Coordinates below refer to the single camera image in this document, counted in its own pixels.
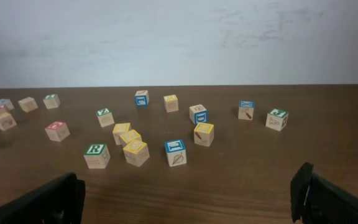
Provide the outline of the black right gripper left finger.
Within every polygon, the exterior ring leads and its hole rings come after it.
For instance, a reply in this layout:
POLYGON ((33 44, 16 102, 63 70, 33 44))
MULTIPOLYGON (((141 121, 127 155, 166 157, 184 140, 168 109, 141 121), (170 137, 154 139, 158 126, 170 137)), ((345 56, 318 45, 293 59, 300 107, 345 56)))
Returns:
POLYGON ((81 223, 85 181, 71 172, 0 207, 0 223, 81 223))

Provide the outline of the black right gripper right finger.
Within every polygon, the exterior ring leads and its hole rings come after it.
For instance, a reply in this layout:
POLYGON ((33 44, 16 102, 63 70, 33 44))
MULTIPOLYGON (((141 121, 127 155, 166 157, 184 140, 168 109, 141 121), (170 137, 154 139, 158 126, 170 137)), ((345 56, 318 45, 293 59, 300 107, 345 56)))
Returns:
POLYGON ((358 224, 358 198, 313 172, 306 162, 290 182, 291 219, 305 224, 358 224))

